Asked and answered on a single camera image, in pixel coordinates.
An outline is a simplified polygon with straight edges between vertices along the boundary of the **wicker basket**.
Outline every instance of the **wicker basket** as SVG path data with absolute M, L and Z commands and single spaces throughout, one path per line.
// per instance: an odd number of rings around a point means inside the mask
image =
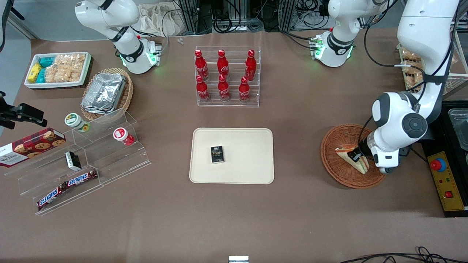
M 133 83 L 132 83 L 132 80 L 130 79 L 130 76 L 128 75 L 128 73 L 125 72 L 123 69 L 120 69 L 120 68 L 108 68 L 108 69 L 104 69 L 103 71 L 99 72 L 98 74 L 100 74 L 100 73 L 110 73 L 110 74 L 118 73 L 118 74 L 121 74 L 122 76 L 124 76 L 126 78 L 124 91 L 122 92 L 122 96 L 120 97 L 120 101 L 119 101 L 119 104 L 117 106 L 117 109 L 124 108 L 125 110 L 127 110 L 128 106 L 130 106 L 130 101 L 132 100 L 132 95 L 133 95 Z M 89 90 L 89 86 L 91 86 L 91 83 L 93 82 L 93 80 L 95 79 L 96 76 L 97 76 L 97 74 L 94 75 L 94 77 L 88 82 L 88 85 L 86 86 L 85 92 L 83 94 L 83 98 L 86 96 L 86 93 Z M 103 116 L 103 114 L 87 112 L 83 108 L 81 108 L 81 111 L 83 112 L 84 117 L 86 117 L 86 119 L 88 119 L 90 121 L 95 120 L 95 119 Z
M 341 184 L 351 188 L 364 189 L 376 186 L 385 179 L 385 174 L 380 173 L 373 161 L 369 161 L 369 170 L 363 175 L 353 166 L 343 160 L 335 149 L 345 144 L 356 144 L 362 126 L 357 124 L 343 124 L 333 127 L 323 137 L 320 145 L 322 162 L 330 175 Z M 365 129 L 362 137 L 371 131 Z

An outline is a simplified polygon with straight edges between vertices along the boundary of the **red emergency stop button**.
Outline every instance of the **red emergency stop button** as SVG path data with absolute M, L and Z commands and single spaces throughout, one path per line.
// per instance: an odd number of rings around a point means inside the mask
M 446 197 L 446 198 L 453 198 L 453 193 L 452 193 L 452 191 L 447 191 L 447 192 L 445 192 L 445 197 Z
M 431 161 L 431 169 L 434 171 L 438 172 L 443 172 L 445 171 L 447 165 L 445 164 L 445 161 L 441 158 L 436 158 L 435 160 Z

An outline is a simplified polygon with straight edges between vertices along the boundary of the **black box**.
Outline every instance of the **black box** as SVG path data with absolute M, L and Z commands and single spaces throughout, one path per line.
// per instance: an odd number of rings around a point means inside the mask
M 78 158 L 77 155 L 75 155 L 72 152 L 66 152 L 65 158 L 66 158 L 66 163 L 68 165 L 68 168 L 70 168 L 71 170 L 75 172 L 78 172 L 79 170 L 81 170 L 80 159 Z
M 223 146 L 211 147 L 211 162 L 224 162 Z

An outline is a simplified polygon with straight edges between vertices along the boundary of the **yellow control panel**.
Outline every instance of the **yellow control panel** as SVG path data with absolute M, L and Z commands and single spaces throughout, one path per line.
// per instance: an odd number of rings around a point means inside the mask
M 432 177 L 434 177 L 434 182 L 439 192 L 439 198 L 444 211 L 464 210 L 460 192 L 453 179 L 445 152 L 431 155 L 427 157 L 427 160 L 431 166 Z

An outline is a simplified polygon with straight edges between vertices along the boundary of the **snack box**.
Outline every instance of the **snack box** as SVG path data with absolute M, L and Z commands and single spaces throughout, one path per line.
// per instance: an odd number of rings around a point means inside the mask
M 65 135 L 46 128 L 0 148 L 0 166 L 11 167 L 65 143 Z
M 53 83 L 31 83 L 28 78 L 24 79 L 24 85 L 30 89 L 62 89 L 62 88 L 84 88 L 85 81 L 88 78 L 89 71 L 91 69 L 92 57 L 91 54 L 84 51 L 68 52 L 68 53 L 49 53 L 49 54 L 37 54 L 34 55 L 31 61 L 31 65 L 28 69 L 28 74 L 31 72 L 34 64 L 38 63 L 41 58 L 56 57 L 60 54 L 71 55 L 73 53 L 86 54 L 85 63 L 81 71 L 80 80 L 74 82 L 53 82 Z

